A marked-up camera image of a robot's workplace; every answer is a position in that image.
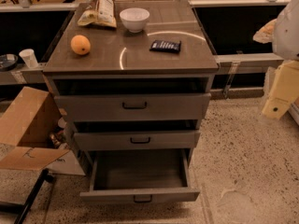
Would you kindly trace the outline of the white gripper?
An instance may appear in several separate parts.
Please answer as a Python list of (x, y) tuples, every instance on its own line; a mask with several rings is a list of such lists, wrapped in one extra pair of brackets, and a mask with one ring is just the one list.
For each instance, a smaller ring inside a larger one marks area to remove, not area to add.
[(299, 97), (299, 62), (283, 62), (270, 68), (265, 80), (265, 100), (261, 113), (270, 119), (280, 119)]

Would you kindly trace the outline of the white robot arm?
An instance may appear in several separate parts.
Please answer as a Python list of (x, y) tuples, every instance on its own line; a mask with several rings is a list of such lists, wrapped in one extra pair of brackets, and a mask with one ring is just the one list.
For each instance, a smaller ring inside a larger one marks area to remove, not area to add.
[(253, 40), (263, 44), (271, 42), (273, 52), (284, 60), (275, 71), (262, 108), (264, 116), (280, 119), (299, 97), (299, 0), (291, 0)]

